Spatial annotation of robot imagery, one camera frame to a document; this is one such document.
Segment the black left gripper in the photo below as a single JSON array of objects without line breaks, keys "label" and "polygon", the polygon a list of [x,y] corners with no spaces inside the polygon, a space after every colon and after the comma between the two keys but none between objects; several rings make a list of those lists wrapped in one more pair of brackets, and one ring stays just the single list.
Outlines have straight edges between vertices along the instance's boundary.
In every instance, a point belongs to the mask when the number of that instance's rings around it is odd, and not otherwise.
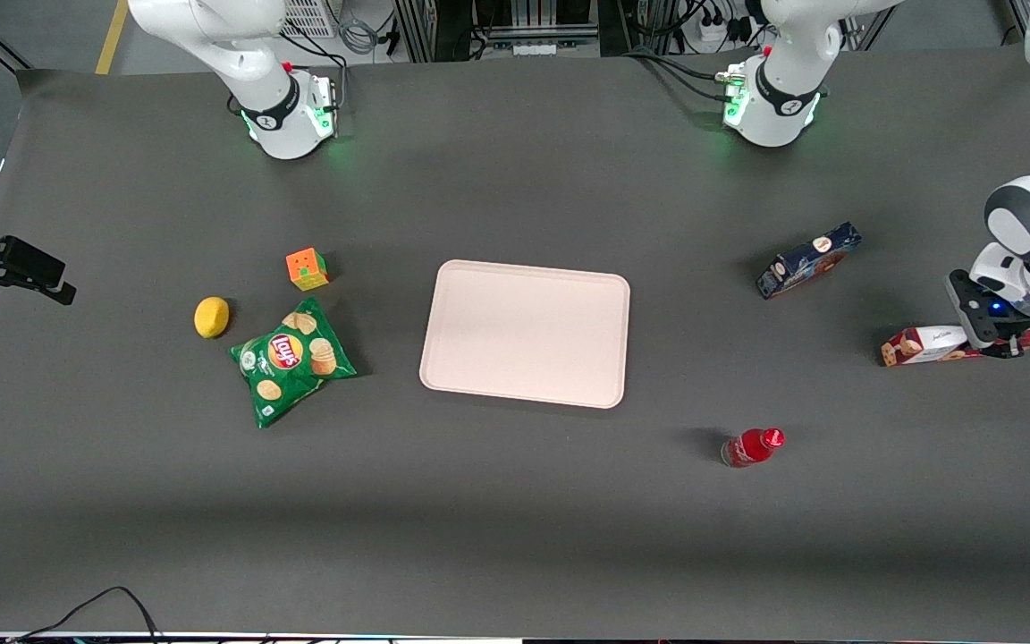
[{"label": "black left gripper", "polygon": [[1030,347],[1030,317],[1014,309],[1007,302],[996,304],[997,342],[984,347],[984,355],[1014,359]]}]

